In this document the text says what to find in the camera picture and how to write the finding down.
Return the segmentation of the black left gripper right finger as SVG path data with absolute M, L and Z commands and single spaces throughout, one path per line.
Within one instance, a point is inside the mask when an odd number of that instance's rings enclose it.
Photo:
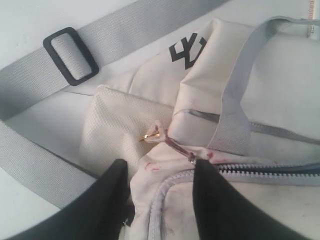
M 201 240 L 304 240 L 242 196 L 207 160 L 197 160 L 192 202 Z

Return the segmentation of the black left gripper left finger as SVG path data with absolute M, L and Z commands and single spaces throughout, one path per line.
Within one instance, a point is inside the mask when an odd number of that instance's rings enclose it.
M 64 161 L 9 163 L 3 170 L 3 240 L 117 240 L 133 220 L 122 159 L 99 177 Z

